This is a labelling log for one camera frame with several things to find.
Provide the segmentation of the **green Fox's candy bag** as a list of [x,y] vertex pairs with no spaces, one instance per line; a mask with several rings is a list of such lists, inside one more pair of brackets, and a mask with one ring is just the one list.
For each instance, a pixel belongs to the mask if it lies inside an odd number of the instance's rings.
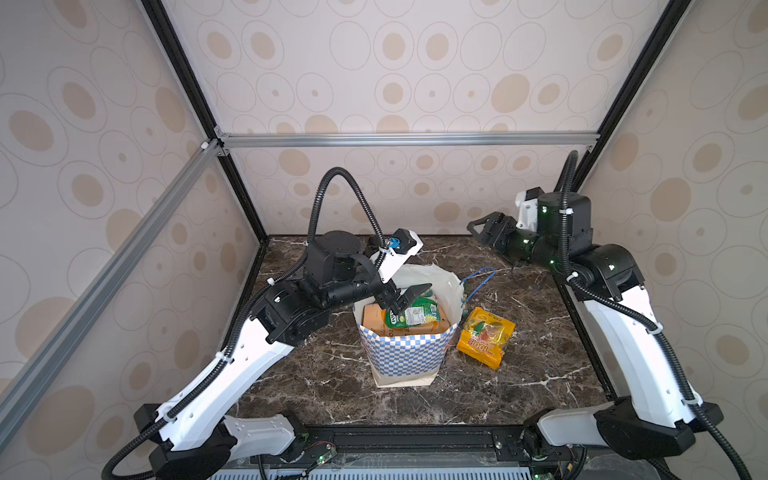
[[442,319],[440,309],[433,296],[420,296],[410,307],[399,314],[387,310],[384,323],[392,329],[406,329],[426,326],[435,327]]

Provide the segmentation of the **orange potato chips bag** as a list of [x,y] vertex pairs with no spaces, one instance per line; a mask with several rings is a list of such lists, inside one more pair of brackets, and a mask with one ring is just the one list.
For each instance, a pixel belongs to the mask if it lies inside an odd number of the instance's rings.
[[363,310],[362,326],[381,337],[441,334],[451,327],[446,319],[406,328],[391,328],[385,323],[385,311],[376,303],[366,305]]

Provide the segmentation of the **blue checkered paper bag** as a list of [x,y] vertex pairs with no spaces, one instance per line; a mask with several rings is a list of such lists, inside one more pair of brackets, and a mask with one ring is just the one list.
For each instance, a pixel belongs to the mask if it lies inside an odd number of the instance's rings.
[[353,314],[376,386],[394,388],[431,384],[467,314],[469,295],[465,292],[465,283],[486,280],[495,272],[493,267],[483,267],[461,279],[437,265],[407,264],[394,275],[395,285],[401,289],[432,284],[428,292],[436,299],[442,319],[451,323],[451,327],[441,334],[381,337],[362,326],[364,307],[376,300],[369,297],[356,302]]

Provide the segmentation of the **yellow gummy candy bag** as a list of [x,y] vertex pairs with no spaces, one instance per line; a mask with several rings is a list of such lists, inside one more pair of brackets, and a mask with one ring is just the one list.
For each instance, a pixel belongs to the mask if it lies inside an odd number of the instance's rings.
[[470,358],[498,370],[516,324],[476,307],[461,330],[457,350]]

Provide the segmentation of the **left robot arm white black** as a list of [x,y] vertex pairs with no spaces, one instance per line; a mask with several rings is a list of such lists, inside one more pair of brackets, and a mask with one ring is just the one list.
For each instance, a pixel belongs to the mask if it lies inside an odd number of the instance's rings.
[[[352,189],[373,228],[372,256],[364,254],[360,239],[349,232],[317,232],[327,189],[337,177]],[[411,307],[430,284],[402,288],[393,277],[422,245],[410,230],[385,237],[353,175],[343,167],[328,170],[320,180],[307,246],[297,263],[248,300],[223,349],[179,394],[136,412],[138,436],[106,462],[102,478],[119,478],[117,466],[147,442],[155,448],[150,469],[138,475],[141,479],[207,479],[232,460],[297,448],[298,426],[286,416],[243,420],[229,416],[228,410],[263,373],[327,326],[335,310],[369,298],[394,314]]]

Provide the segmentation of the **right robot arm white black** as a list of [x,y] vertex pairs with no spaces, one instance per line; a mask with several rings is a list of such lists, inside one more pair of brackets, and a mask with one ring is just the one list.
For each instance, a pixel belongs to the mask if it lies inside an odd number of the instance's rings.
[[593,243],[590,200],[573,192],[578,163],[571,151],[558,189],[530,189],[517,198],[520,216],[493,212],[467,229],[480,244],[510,265],[529,263],[547,269],[577,314],[594,327],[583,343],[604,341],[626,386],[624,395],[578,409],[549,409],[530,417],[521,440],[531,459],[556,447],[608,448],[629,460],[649,462],[672,478],[663,461],[679,456],[708,433],[734,467],[738,478],[751,474],[717,425],[720,407],[704,401],[685,376],[663,324],[656,318],[644,277],[632,254],[616,244]]

